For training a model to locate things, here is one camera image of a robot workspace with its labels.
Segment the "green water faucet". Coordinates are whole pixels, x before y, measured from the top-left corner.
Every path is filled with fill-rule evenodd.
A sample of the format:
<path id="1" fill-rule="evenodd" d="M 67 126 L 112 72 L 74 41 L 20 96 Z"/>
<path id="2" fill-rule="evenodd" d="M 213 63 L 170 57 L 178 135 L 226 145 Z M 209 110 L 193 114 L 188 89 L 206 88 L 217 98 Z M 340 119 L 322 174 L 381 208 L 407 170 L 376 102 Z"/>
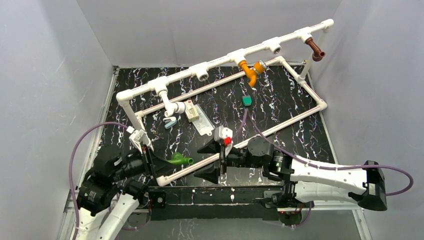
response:
<path id="1" fill-rule="evenodd" d="M 179 152 L 175 152 L 171 156 L 171 159 L 167 161 L 173 165 L 184 165 L 184 164 L 191 165 L 194 162 L 194 160 L 191 157 L 185 157 Z"/>

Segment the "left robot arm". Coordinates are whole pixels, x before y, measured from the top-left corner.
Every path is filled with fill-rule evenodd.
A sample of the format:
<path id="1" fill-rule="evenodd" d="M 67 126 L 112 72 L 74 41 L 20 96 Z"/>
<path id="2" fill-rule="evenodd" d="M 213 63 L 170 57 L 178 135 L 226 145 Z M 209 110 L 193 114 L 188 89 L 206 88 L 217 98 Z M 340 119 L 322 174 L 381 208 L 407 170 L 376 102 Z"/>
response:
<path id="1" fill-rule="evenodd" d="M 135 209 L 163 206 L 157 199 L 165 200 L 166 194 L 151 190 L 158 186 L 157 177 L 178 168 L 146 146 L 129 151 L 117 145 L 101 147 L 73 196 L 76 226 L 72 239 L 115 239 Z"/>

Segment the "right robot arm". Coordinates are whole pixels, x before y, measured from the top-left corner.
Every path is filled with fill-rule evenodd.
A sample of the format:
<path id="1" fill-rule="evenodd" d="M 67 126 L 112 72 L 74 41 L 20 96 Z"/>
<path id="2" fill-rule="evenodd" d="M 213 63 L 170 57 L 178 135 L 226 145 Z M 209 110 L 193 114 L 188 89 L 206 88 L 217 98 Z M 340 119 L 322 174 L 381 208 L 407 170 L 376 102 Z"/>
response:
<path id="1" fill-rule="evenodd" d="M 278 151 L 274 144 L 256 136 L 246 147 L 232 148 L 226 153 L 228 140 L 210 140 L 198 149 L 201 154 L 219 154 L 219 160 L 194 176 L 217 184 L 228 167 L 262 169 L 269 180 L 284 183 L 282 193 L 267 196 L 267 204 L 295 207 L 312 201 L 356 203 L 363 209 L 386 211 L 387 194 L 384 173 L 378 162 L 367 160 L 359 166 L 328 164 L 290 156 Z"/>

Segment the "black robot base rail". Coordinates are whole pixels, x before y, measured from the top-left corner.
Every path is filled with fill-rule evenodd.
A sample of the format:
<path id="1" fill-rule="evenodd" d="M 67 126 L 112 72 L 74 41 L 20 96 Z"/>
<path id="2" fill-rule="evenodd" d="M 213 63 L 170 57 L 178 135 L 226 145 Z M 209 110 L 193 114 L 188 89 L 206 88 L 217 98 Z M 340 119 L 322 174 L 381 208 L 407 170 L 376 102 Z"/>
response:
<path id="1" fill-rule="evenodd" d="M 260 219 L 298 225 L 310 204 L 295 199 L 293 190 L 265 186 L 149 187 L 133 212 L 152 221 L 180 219 Z"/>

